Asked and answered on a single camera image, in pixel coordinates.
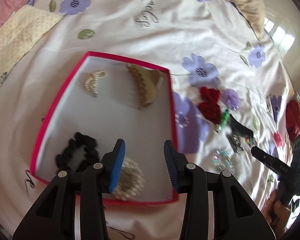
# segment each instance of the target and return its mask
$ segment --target black scrunchie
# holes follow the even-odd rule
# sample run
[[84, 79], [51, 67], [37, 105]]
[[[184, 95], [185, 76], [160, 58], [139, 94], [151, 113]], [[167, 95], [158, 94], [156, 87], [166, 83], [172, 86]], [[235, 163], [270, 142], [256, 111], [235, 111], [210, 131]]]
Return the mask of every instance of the black scrunchie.
[[[72, 171], [68, 163], [73, 157], [73, 152], [82, 145], [85, 145], [85, 159], [75, 171]], [[76, 132], [74, 139], [69, 140], [69, 146], [63, 150], [63, 153], [56, 156], [56, 165], [59, 169], [57, 174], [60, 171], [67, 171], [69, 173], [81, 172], [90, 165], [100, 162], [99, 153], [95, 150], [96, 147], [98, 147], [98, 143], [94, 138]]]

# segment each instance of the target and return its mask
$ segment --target pearl hair clip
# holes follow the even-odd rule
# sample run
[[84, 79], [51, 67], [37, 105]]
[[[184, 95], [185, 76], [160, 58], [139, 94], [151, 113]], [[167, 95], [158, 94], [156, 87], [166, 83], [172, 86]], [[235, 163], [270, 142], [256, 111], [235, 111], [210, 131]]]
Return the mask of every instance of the pearl hair clip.
[[99, 80], [103, 79], [107, 76], [108, 76], [108, 73], [105, 71], [101, 71], [101, 70], [90, 73], [86, 79], [85, 89], [88, 92], [90, 92], [90, 94], [93, 97], [96, 98], [98, 96], [97, 87], [98, 87]]

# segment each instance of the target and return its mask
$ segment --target white bedspread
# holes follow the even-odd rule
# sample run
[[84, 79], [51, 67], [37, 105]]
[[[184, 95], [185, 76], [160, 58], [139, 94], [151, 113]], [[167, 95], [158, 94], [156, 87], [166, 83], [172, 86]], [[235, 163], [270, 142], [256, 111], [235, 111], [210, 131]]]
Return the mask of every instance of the white bedspread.
[[[273, 133], [279, 131], [284, 143], [278, 155], [289, 162], [285, 106], [293, 93], [292, 85], [274, 43], [267, 35], [259, 42], [230, 2], [37, 0], [35, 6], [65, 17], [18, 62], [0, 88], [0, 223], [10, 234], [44, 189], [33, 178], [35, 188], [31, 188], [25, 173], [41, 119], [66, 76], [89, 50], [151, 62], [173, 74], [189, 74], [182, 63], [193, 59], [192, 54], [203, 57], [218, 70], [218, 89], [234, 89], [242, 99], [239, 109], [232, 111], [234, 117], [254, 131], [258, 146], [266, 152]], [[247, 41], [252, 48], [242, 51]], [[173, 90], [182, 99], [200, 103], [199, 90], [190, 85], [189, 77], [172, 76]], [[269, 95], [282, 96], [279, 106], [273, 105], [277, 124], [272, 110], [268, 111]], [[217, 172], [212, 155], [216, 149], [226, 150], [236, 179], [261, 208], [276, 186], [276, 181], [268, 181], [269, 169], [251, 156], [244, 141], [245, 151], [235, 154], [226, 129], [217, 134], [210, 125], [205, 142], [198, 138], [197, 152], [187, 158], [206, 171]], [[185, 196], [178, 203], [160, 207], [109, 206], [106, 219], [110, 226], [135, 234], [138, 240], [178, 239], [184, 206]], [[112, 230], [109, 234], [112, 239], [124, 239]]]

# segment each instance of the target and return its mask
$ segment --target red bow hair clip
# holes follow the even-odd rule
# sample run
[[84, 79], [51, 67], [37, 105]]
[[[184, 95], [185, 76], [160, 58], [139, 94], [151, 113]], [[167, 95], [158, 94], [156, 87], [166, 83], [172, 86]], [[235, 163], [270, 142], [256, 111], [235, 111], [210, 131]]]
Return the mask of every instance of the red bow hair clip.
[[221, 121], [221, 110], [217, 102], [220, 97], [220, 91], [202, 87], [200, 88], [200, 95], [204, 102], [198, 105], [198, 109], [207, 120], [214, 124], [219, 124]]

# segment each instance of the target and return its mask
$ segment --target sparkly hair clip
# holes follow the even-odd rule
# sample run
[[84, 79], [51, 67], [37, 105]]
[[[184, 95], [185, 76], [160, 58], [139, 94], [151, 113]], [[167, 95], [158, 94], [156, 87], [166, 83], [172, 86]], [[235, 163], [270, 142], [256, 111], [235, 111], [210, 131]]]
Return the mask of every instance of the sparkly hair clip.
[[118, 185], [113, 191], [116, 199], [127, 201], [140, 195], [145, 182], [143, 173], [138, 164], [125, 157], [123, 160]]
[[103, 79], [107, 76], [108, 76], [108, 73], [105, 71], [101, 71], [101, 70], [90, 73], [86, 79], [85, 89], [88, 92], [90, 92], [90, 94], [93, 97], [96, 98], [98, 96], [97, 87], [98, 87], [99, 80]]
[[127, 64], [127, 69], [133, 75], [140, 96], [140, 107], [149, 106], [157, 97], [158, 89], [163, 80], [159, 70], [150, 70], [135, 64]]
[[226, 151], [218, 151], [212, 157], [213, 163], [215, 164], [217, 171], [230, 171], [234, 174], [234, 166], [232, 165], [231, 158]]

